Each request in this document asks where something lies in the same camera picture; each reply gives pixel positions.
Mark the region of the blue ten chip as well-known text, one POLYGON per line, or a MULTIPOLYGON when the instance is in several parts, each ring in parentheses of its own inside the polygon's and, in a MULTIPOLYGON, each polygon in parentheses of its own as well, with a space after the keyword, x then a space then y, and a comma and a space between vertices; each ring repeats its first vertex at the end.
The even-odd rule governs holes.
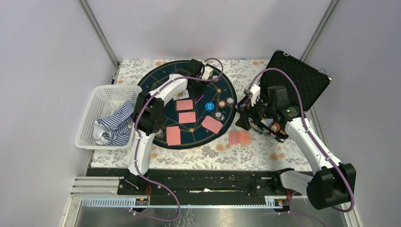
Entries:
POLYGON ((234 103, 235 103, 235 101, 234 101, 234 99, 233 99, 232 97, 228 97, 228 98, 226 99, 226 104, 227 104, 228 106, 232 106, 234 103))

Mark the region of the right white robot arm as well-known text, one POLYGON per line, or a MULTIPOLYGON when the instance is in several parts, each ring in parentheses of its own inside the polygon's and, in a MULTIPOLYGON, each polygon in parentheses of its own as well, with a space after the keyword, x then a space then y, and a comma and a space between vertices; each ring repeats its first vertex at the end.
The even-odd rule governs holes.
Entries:
POLYGON ((264 95, 258 85, 251 85, 244 94, 236 105, 240 113, 236 126, 250 130, 254 123, 277 140, 286 135, 297 144, 313 171, 310 176, 290 168, 279 170, 271 182, 273 192, 298 192, 307 196, 317 210, 332 207, 340 212, 352 211, 356 170, 352 164, 336 158, 317 137, 305 118, 302 104, 292 104, 284 86, 269 87, 264 95))

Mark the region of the blue dealer button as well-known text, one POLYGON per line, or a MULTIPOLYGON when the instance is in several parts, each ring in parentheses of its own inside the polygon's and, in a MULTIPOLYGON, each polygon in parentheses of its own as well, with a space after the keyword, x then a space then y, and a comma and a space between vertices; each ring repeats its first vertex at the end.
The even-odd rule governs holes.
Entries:
POLYGON ((205 109, 208 111, 213 111, 215 109, 215 105, 212 102, 207 102, 205 104, 205 109))

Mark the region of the red card deck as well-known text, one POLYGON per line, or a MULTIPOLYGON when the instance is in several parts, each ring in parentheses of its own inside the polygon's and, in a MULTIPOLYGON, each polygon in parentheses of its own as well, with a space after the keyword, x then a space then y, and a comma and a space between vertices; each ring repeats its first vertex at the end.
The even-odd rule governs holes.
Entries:
POLYGON ((228 136, 231 145, 249 145, 252 142, 248 131, 231 131, 228 136))

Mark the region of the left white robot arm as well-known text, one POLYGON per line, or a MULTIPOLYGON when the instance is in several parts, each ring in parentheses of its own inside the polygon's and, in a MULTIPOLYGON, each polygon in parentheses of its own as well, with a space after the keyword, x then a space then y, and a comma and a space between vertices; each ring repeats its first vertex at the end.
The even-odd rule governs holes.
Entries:
POLYGON ((212 74, 213 69, 205 62, 192 59, 186 67, 171 73, 156 89, 140 92, 132 115, 134 152, 128 167, 131 174, 142 176, 148 171, 148 156, 156 133, 163 126, 165 105, 185 89, 200 93, 201 85, 212 79, 212 74))

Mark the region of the red five chip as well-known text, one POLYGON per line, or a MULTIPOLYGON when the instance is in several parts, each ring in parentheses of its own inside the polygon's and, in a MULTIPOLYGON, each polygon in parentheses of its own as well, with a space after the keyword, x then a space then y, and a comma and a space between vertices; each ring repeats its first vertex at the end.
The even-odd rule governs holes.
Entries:
POLYGON ((225 108, 226 107, 226 102, 224 101, 224 100, 219 100, 219 102, 218 102, 218 106, 219 106, 219 108, 225 108))

